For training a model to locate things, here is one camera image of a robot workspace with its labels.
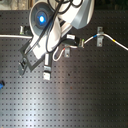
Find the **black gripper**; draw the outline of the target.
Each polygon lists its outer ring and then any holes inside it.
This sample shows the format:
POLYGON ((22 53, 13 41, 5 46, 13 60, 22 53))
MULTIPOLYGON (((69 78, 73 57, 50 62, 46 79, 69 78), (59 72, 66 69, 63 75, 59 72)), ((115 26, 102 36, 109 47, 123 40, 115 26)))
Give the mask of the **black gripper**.
POLYGON ((23 75, 26 69, 33 71, 41 62, 44 63, 43 78, 44 80, 50 80, 51 78, 51 65, 52 65, 52 54, 44 54, 40 58, 37 58, 34 52, 25 54, 26 48, 30 45, 27 42, 21 49, 22 60, 18 65, 18 73, 23 75))

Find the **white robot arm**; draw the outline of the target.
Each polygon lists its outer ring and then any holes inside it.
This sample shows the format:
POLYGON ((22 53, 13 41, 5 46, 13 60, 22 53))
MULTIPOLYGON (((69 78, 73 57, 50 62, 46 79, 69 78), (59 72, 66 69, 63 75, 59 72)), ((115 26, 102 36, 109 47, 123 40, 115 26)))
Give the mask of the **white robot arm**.
POLYGON ((18 72, 25 73, 26 68, 33 71, 42 61, 43 77, 51 77, 51 64, 61 43, 67 48, 80 39, 64 38, 72 29, 81 29, 91 20, 95 0, 39 0, 29 13, 29 27, 32 38, 20 49, 22 60, 18 72))

